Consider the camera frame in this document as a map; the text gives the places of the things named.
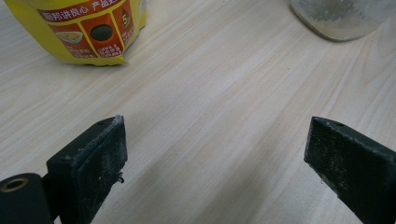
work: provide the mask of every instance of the wooden table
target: wooden table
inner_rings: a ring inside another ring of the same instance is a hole
[[[0,3],[0,179],[100,119],[129,160],[93,223],[360,223],[303,162],[312,116],[396,148],[396,16],[346,43],[287,0],[147,1],[126,65],[60,63]]]

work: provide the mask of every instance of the red label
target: red label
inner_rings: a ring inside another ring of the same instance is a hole
[[[121,55],[123,47],[110,14],[81,22],[93,47],[102,58]]]
[[[49,26],[52,31],[64,43],[66,48],[76,58],[97,58],[87,41],[86,36],[81,32],[77,24],[65,26]]]
[[[124,44],[126,45],[134,34],[134,20],[132,19],[131,5],[125,1],[120,7],[113,10],[114,19]]]
[[[71,21],[76,18],[103,11],[116,5],[118,2],[120,2],[120,0],[90,0],[71,7],[55,10],[38,9],[37,11],[45,21],[62,22]]]

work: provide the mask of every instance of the light wood grain surface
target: light wood grain surface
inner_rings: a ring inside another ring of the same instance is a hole
[[[100,119],[129,160],[93,223],[360,223],[303,162],[312,116],[396,149],[396,16],[346,43],[287,0],[148,0],[113,67],[60,63],[0,3],[0,179]]]

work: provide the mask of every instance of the black rubber pad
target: black rubber pad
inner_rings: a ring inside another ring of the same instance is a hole
[[[395,223],[394,151],[344,124],[313,117],[304,160],[363,223]]]
[[[63,224],[91,223],[127,161],[122,116],[91,126],[47,161]]]

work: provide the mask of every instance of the glass jar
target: glass jar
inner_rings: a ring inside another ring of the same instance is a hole
[[[291,0],[297,16],[319,35],[347,41],[368,35],[396,9],[396,0]]]

